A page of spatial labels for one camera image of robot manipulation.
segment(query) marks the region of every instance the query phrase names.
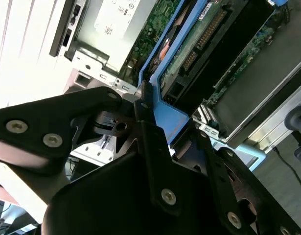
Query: white label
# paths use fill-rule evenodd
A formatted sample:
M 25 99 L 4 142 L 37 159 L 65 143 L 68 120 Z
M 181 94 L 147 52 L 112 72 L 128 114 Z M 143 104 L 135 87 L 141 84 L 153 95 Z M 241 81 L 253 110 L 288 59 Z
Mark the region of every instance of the white label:
M 205 7 L 205 9 L 201 13 L 200 17 L 198 18 L 200 21 L 203 20 L 203 18 L 205 17 L 205 15 L 207 14 L 207 12 L 209 11 L 209 9 L 210 9 L 211 6 L 212 6 L 211 2 L 207 4 L 207 6 Z
M 107 37 L 121 39 L 135 14 L 140 0 L 104 0 L 94 27 Z

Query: white wall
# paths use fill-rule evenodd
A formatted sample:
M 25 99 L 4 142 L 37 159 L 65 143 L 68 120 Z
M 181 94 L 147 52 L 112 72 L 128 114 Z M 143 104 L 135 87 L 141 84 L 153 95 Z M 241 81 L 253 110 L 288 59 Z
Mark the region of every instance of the white wall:
M 71 64 L 49 56 L 65 0 L 0 0 L 0 108 L 62 94 Z

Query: cable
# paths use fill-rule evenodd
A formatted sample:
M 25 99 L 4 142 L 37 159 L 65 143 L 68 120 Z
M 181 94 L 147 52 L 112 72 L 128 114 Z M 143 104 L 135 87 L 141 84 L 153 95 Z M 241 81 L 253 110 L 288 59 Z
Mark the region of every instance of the cable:
M 2 214 L 2 213 L 4 213 L 4 212 L 6 212 L 9 208 L 10 208 L 10 206 L 11 206 L 11 204 L 8 206 L 8 208 L 7 209 L 5 209 L 4 211 L 2 211 L 2 212 L 0 212 L 0 214 Z
M 285 164 L 285 165 L 287 165 L 291 170 L 292 170 L 292 172 L 294 173 L 294 175 L 295 175 L 295 177 L 296 177 L 296 179 L 298 180 L 298 182 L 299 182 L 299 184 L 301 185 L 301 179 L 300 179 L 300 177 L 299 177 L 299 175 L 297 174 L 297 172 L 294 170 L 294 168 L 281 156 L 281 154 L 280 154 L 280 152 L 279 152 L 279 150 L 278 150 L 278 148 L 277 147 L 274 147 L 273 148 L 273 151 L 275 151 L 275 153 L 277 154 L 277 156 L 281 159 L 281 161 Z

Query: green circuit board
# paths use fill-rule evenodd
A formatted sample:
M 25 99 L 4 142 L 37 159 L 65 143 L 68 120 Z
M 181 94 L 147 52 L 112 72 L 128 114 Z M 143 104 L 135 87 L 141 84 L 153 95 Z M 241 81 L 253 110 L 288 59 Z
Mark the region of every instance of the green circuit board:
M 132 48 L 131 58 L 148 58 L 180 0 L 159 0 Z
M 222 10 L 221 6 L 221 1 L 217 1 L 217 3 L 209 2 L 207 4 L 201 17 L 197 20 L 162 75 L 161 89 L 164 89 L 164 86 L 169 83 L 169 80 L 178 72 L 180 67 L 183 67 L 187 71 L 198 57 L 197 52 L 201 51 L 205 45 L 204 43 L 208 41 L 207 35 L 209 37 L 212 35 L 213 31 L 210 29 L 215 30 L 215 23 L 219 23 L 225 16 L 225 11 Z
M 180 0 L 157 1 L 121 68 L 119 73 L 121 79 L 131 84 L 134 84 L 134 80 L 138 80 L 141 66 L 149 57 L 179 3 Z
M 214 86 L 216 91 L 211 95 L 208 100 L 203 103 L 212 106 L 217 103 L 221 98 L 227 88 L 239 78 L 243 70 L 247 67 L 249 63 L 255 58 L 255 56 L 261 51 L 261 49 L 271 43 L 272 35 L 274 30 L 267 26 L 262 27 L 262 29 L 253 37 L 251 42 L 245 47 L 239 57 L 236 59 L 235 63 L 228 69 L 226 74 L 219 80 L 219 82 Z

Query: screw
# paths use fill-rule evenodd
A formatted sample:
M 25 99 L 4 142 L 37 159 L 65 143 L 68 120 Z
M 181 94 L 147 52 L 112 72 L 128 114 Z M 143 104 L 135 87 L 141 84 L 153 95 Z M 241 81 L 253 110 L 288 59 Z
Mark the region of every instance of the screw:
M 50 133 L 50 134 L 47 134 L 44 136 L 43 142 L 45 145 L 47 145 L 50 148 L 57 148 L 62 145 L 63 140 L 62 140 L 61 136 Z
M 204 137 L 204 138 L 207 138 L 207 137 L 208 137 L 207 134 L 206 134 L 205 132 L 201 132 L 200 135 L 201 135 L 202 137 Z
M 112 99 L 116 99 L 116 95 L 111 92 L 108 93 L 108 96 L 111 97 Z
M 28 129 L 27 124 L 20 120 L 9 121 L 5 127 L 8 131 L 16 134 L 24 133 Z
M 147 104 L 144 104 L 144 103 L 140 103 L 142 105 L 142 107 L 148 109 L 148 105 Z
M 280 230 L 283 235 L 291 235 L 290 232 L 283 226 L 280 227 Z
M 171 190 L 164 188 L 161 191 L 162 199 L 169 205 L 173 206 L 176 203 L 176 196 Z
M 233 154 L 232 151 L 230 151 L 230 150 L 227 150 L 227 154 L 228 154 L 230 157 L 233 157 L 233 156 L 234 156 L 234 154 Z
M 233 226 L 236 227 L 237 229 L 240 229 L 242 227 L 242 223 L 240 222 L 240 219 L 235 213 L 229 212 L 228 219 L 230 223 L 233 224 Z

